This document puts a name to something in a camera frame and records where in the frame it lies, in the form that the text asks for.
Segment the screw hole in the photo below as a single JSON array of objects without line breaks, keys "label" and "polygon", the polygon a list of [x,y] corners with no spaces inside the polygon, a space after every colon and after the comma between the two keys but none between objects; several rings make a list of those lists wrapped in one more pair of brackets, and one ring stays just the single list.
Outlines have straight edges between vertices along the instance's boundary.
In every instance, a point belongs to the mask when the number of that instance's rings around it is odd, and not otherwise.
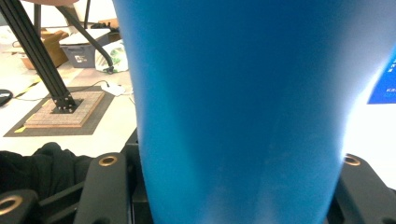
[{"label": "screw hole", "polygon": [[23,199],[18,195],[11,195],[0,201],[0,216],[7,214],[20,206]]},{"label": "screw hole", "polygon": [[382,222],[383,222],[384,224],[396,224],[396,220],[395,220],[395,219],[393,219],[393,218],[388,218],[388,217],[383,218],[383,219],[382,219]]},{"label": "screw hole", "polygon": [[114,156],[108,156],[104,157],[101,160],[99,160],[99,165],[101,166],[109,166],[117,162],[117,157]]},{"label": "screw hole", "polygon": [[353,165],[353,166],[359,166],[361,165],[361,162],[358,161],[358,159],[351,157],[351,156],[346,156],[344,163],[348,164],[348,165]]}]

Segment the brass insert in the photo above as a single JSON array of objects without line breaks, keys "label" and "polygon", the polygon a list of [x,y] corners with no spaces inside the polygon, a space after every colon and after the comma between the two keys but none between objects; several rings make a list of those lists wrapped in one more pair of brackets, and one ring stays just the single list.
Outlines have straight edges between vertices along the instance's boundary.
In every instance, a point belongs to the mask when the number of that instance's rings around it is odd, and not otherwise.
[{"label": "brass insert", "polygon": [[344,159],[344,163],[346,163],[348,165],[353,165],[353,166],[361,165],[361,162],[358,159],[351,157],[351,156],[346,156]]},{"label": "brass insert", "polygon": [[117,157],[115,156],[107,156],[99,160],[99,165],[101,166],[110,166],[117,162]]},{"label": "brass insert", "polygon": [[0,201],[0,205],[9,203],[9,206],[0,209],[0,216],[5,215],[5,214],[11,212],[12,210],[14,210],[15,208],[17,208],[18,206],[20,206],[22,201],[23,201],[23,199],[19,195],[11,195],[11,196],[6,197],[2,201]]}]

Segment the wooden block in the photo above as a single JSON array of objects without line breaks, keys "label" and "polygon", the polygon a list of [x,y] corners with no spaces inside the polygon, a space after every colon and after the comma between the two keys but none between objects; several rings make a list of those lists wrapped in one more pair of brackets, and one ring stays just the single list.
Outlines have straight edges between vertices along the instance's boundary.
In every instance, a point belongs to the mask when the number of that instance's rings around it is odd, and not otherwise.
[{"label": "wooden block", "polygon": [[26,128],[81,128],[90,117],[93,110],[99,105],[105,96],[103,91],[81,91],[73,92],[75,100],[83,100],[73,114],[51,114],[56,108],[52,100],[33,114],[26,122]]}]

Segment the metal rod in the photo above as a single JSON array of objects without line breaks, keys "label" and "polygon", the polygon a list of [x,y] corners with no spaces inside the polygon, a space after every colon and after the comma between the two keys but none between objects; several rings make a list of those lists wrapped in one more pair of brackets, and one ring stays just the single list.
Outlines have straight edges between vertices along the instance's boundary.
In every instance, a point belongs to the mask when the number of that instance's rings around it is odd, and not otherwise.
[{"label": "metal rod", "polygon": [[35,29],[38,36],[41,36],[41,5],[35,4]]},{"label": "metal rod", "polygon": [[88,29],[88,18],[90,17],[91,0],[87,0],[87,6],[85,7],[85,18],[84,18],[84,29]]}]

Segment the blue cylindrical cover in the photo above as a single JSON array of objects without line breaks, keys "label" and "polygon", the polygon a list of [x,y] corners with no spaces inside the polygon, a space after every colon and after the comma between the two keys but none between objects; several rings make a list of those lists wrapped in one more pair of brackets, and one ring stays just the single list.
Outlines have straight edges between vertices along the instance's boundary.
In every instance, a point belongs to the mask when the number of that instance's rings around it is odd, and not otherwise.
[{"label": "blue cylindrical cover", "polygon": [[114,0],[155,223],[322,223],[396,1]]}]

